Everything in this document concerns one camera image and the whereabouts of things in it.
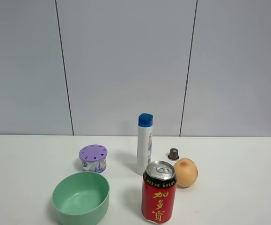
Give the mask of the brown coffee capsule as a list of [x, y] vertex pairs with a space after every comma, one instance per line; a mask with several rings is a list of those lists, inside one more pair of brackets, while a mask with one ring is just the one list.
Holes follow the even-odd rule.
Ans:
[[178, 149], [171, 148], [168, 154], [168, 159], [176, 161], [179, 159]]

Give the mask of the white bottle blue cap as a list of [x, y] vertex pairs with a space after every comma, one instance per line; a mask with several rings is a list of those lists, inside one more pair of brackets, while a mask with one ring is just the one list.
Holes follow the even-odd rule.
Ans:
[[138, 117], [137, 166], [136, 172], [142, 176], [151, 162], [153, 138], [153, 115], [142, 113]]

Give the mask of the purple lid air freshener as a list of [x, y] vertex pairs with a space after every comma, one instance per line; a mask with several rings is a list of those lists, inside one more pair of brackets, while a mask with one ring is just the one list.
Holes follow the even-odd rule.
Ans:
[[107, 155], [107, 148], [102, 145], [92, 144], [83, 147], [79, 152], [83, 171], [102, 173], [107, 167]]

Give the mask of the yellow peach fruit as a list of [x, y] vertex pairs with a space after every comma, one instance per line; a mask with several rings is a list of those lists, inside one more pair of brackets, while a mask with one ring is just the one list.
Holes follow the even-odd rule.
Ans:
[[177, 185], [188, 188], [193, 185], [198, 178], [198, 169], [195, 163], [189, 158], [182, 158], [174, 164]]

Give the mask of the red drink can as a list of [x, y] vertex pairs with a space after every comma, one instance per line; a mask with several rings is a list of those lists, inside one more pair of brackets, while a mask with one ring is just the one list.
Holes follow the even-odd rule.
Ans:
[[143, 173], [141, 212], [155, 224], [164, 224], [172, 217], [176, 194], [176, 173], [165, 161], [150, 162]]

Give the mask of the green plastic bowl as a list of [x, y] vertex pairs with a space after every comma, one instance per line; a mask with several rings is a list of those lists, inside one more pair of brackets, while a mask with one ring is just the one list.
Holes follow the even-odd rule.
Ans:
[[96, 225], [109, 207], [110, 185], [95, 172], [79, 172], [63, 179], [51, 202], [63, 225]]

